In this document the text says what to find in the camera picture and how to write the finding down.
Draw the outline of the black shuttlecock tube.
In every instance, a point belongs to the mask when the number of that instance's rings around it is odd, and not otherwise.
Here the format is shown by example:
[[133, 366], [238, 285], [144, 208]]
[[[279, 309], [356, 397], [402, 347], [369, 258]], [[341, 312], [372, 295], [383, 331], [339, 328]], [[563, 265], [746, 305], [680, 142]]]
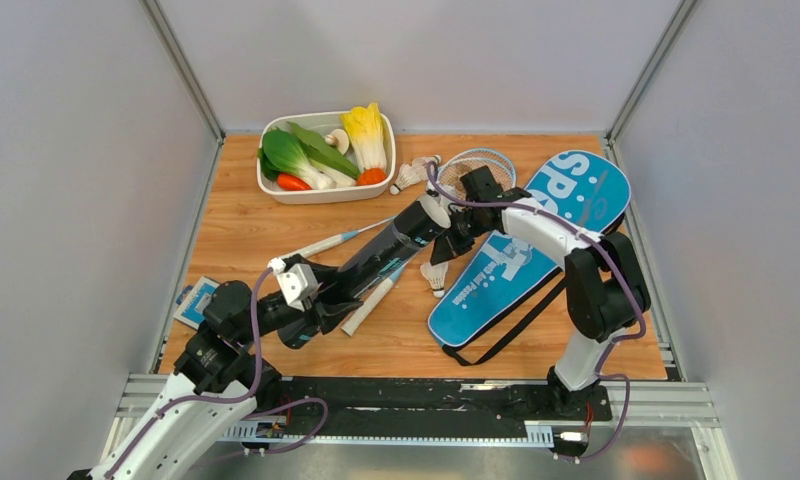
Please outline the black shuttlecock tube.
[[[436, 218], [435, 201], [427, 194], [419, 196], [348, 260], [354, 262], [355, 294], [361, 300], [381, 278], [390, 276], [399, 263], [410, 260], [431, 243], [431, 228]], [[278, 337], [286, 347], [299, 349], [322, 334], [316, 324], [316, 294], [312, 307], [300, 319], [278, 331]]]

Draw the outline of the white shuttlecock table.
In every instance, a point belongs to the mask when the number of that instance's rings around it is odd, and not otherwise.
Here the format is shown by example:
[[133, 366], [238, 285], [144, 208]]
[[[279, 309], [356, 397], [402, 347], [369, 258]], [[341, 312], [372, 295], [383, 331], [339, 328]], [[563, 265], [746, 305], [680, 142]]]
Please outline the white shuttlecock table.
[[448, 261], [436, 265], [426, 262], [419, 268], [422, 277], [428, 282], [431, 293], [435, 298], [442, 298], [445, 294], [445, 280], [448, 269]]

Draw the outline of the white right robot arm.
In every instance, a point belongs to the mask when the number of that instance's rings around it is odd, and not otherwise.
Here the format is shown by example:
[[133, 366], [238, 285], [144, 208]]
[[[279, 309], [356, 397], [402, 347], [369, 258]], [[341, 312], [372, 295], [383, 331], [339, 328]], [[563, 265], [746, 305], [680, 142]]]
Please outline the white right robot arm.
[[548, 373], [546, 402], [560, 418], [575, 416], [606, 379], [603, 368], [615, 347], [646, 334], [651, 300], [631, 241], [620, 232], [580, 227], [523, 188], [502, 189], [486, 167], [461, 178], [463, 196], [446, 189], [434, 164], [426, 171], [429, 188], [461, 206], [451, 228], [461, 239], [497, 230], [530, 244], [562, 271], [559, 287], [575, 331]]

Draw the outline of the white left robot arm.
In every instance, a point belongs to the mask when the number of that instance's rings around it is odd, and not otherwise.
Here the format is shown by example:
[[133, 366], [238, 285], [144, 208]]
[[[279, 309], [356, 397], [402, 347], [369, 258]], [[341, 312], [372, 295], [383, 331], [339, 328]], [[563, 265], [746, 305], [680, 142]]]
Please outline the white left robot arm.
[[295, 333], [310, 340], [328, 333], [361, 306], [338, 284], [338, 268], [301, 255], [273, 259], [258, 278], [274, 276], [278, 291], [259, 297], [259, 285], [218, 285], [204, 320], [174, 364], [153, 404], [115, 450], [73, 479], [179, 479], [232, 425], [269, 414], [282, 399], [277, 372], [264, 364], [260, 338]]

